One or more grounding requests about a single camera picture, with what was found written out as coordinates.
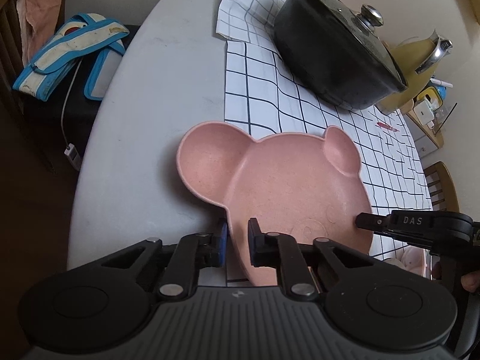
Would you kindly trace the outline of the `red pen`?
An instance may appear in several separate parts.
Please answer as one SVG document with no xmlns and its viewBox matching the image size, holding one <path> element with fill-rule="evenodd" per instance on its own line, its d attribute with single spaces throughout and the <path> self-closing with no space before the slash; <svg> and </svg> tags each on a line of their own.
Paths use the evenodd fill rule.
<svg viewBox="0 0 480 360">
<path fill-rule="evenodd" d="M 385 130 L 394 132 L 394 133 L 397 133 L 399 131 L 397 128 L 392 127 L 391 125 L 385 124 L 385 123 L 380 122 L 380 121 L 377 122 L 377 126 L 379 126 L 380 128 L 384 128 Z"/>
</svg>

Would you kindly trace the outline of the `pink hanging towel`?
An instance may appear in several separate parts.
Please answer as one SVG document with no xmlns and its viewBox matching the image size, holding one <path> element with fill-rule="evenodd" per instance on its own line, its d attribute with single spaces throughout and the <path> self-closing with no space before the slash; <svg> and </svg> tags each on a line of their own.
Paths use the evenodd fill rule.
<svg viewBox="0 0 480 360">
<path fill-rule="evenodd" d="M 16 10 L 26 66 L 33 55 L 53 36 L 63 0 L 17 0 Z"/>
</svg>

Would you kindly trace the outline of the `white black-grid tablecloth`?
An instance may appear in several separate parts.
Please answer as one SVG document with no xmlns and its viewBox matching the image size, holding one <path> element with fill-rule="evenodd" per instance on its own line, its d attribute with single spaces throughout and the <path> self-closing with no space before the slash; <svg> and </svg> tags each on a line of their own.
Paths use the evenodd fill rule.
<svg viewBox="0 0 480 360">
<path fill-rule="evenodd" d="M 373 212 L 432 208 L 425 174 L 400 111 L 375 106 L 343 111 L 322 102 L 292 76 L 272 42 L 273 20 L 286 0 L 221 0 L 216 32 L 227 40 L 224 121 L 256 139 L 273 133 L 322 135 L 342 128 L 360 152 Z M 383 122 L 397 133 L 377 126 Z"/>
</svg>

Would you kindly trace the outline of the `yellow electric kettle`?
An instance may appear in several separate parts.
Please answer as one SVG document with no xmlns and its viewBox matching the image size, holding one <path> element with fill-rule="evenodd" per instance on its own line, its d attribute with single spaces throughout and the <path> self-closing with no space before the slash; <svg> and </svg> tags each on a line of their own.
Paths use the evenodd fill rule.
<svg viewBox="0 0 480 360">
<path fill-rule="evenodd" d="M 388 116 L 413 100 L 428 84 L 439 62 L 450 54 L 452 47 L 451 40 L 433 31 L 428 38 L 403 43 L 392 49 L 391 55 L 403 74 L 407 88 L 383 98 L 376 104 L 377 109 Z"/>
</svg>

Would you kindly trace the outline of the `pink bear-shaped plate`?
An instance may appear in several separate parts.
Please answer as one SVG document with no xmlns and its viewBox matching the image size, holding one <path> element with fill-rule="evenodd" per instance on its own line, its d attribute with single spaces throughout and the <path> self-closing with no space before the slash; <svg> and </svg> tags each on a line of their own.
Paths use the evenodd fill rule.
<svg viewBox="0 0 480 360">
<path fill-rule="evenodd" d="M 339 127 L 323 136 L 278 133 L 256 140 L 231 124 L 206 122 L 182 138 L 176 168 L 193 195 L 224 209 L 241 269 L 254 286 L 275 285 L 277 275 L 251 265 L 251 218 L 263 232 L 286 233 L 301 244 L 327 237 L 370 250 L 373 234 L 355 225 L 358 214 L 371 211 L 360 154 Z"/>
</svg>

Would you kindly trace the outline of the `brown wooden chair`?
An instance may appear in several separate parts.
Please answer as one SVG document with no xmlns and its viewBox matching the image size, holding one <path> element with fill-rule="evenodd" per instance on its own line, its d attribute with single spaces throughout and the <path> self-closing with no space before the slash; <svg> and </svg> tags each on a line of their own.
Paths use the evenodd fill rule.
<svg viewBox="0 0 480 360">
<path fill-rule="evenodd" d="M 450 172 L 441 161 L 424 169 L 434 211 L 460 212 L 456 188 Z"/>
</svg>

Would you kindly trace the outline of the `black cooking pot with lid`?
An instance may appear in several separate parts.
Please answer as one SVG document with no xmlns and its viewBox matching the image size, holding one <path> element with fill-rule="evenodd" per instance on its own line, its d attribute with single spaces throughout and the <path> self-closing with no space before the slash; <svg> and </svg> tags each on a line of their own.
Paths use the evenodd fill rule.
<svg viewBox="0 0 480 360">
<path fill-rule="evenodd" d="M 379 12 L 355 13 L 340 0 L 286 0 L 273 25 L 284 64 L 322 100 L 363 110 L 408 87 L 389 50 L 374 33 Z"/>
</svg>

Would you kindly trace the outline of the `blue and white bag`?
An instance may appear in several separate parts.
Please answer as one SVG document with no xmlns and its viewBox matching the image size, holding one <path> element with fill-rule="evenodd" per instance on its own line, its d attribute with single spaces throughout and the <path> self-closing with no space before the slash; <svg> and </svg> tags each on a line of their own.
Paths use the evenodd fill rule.
<svg viewBox="0 0 480 360">
<path fill-rule="evenodd" d="M 97 58 L 84 87 L 89 100 L 101 101 L 125 54 L 126 26 L 97 13 L 72 16 L 38 50 L 13 84 L 13 89 L 47 101 L 66 74 L 86 55 Z"/>
</svg>

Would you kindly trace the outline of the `wooden sideboard cabinet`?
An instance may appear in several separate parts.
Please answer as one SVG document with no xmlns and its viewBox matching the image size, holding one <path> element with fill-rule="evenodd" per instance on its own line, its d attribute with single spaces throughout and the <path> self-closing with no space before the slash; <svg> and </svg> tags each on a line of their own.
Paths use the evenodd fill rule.
<svg viewBox="0 0 480 360">
<path fill-rule="evenodd" d="M 408 127 L 415 125 L 414 129 L 410 129 L 414 141 L 418 142 L 422 139 L 423 136 L 427 137 L 430 140 L 430 144 L 423 145 L 420 148 L 420 152 L 426 153 L 429 150 L 430 146 L 434 146 L 433 150 L 441 149 L 444 145 L 443 134 L 440 130 L 437 130 L 438 125 L 434 124 L 430 128 L 427 124 L 422 124 L 415 112 L 413 111 L 414 100 L 410 100 L 405 106 L 404 118 L 407 121 Z"/>
</svg>

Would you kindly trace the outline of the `white tissue box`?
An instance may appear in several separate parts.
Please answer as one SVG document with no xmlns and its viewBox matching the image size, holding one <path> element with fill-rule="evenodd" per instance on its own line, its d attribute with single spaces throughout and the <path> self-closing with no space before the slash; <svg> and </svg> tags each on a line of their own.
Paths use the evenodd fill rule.
<svg viewBox="0 0 480 360">
<path fill-rule="evenodd" d="M 417 102 L 412 110 L 422 125 L 428 125 L 428 123 L 434 121 L 434 112 L 428 99 Z"/>
</svg>

